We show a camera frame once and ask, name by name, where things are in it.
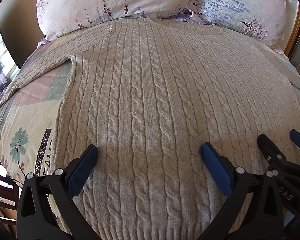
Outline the dark wooden chair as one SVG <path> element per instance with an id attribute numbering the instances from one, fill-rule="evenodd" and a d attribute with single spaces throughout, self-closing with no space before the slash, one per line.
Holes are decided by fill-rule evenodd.
<path id="1" fill-rule="evenodd" d="M 0 175 L 0 239 L 17 238 L 19 187 L 9 175 Z"/>

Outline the wooden bed headboard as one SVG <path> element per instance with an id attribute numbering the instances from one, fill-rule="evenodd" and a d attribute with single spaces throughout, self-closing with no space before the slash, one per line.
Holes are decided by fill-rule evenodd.
<path id="1" fill-rule="evenodd" d="M 300 3 L 292 0 L 287 5 L 287 22 L 283 30 L 284 39 L 279 42 L 280 48 L 289 56 L 300 33 Z"/>

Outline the white lavender right pillow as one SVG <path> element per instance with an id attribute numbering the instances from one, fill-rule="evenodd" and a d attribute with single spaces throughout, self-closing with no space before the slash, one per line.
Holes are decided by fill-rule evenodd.
<path id="1" fill-rule="evenodd" d="M 250 36 L 282 53 L 287 6 L 292 0 L 189 0 L 191 19 Z"/>

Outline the pink floral left pillow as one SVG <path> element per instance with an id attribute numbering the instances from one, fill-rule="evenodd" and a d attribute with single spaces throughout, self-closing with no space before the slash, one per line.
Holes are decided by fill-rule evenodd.
<path id="1" fill-rule="evenodd" d="M 38 24 L 47 41 L 123 17 L 168 18 L 189 0 L 36 0 Z"/>

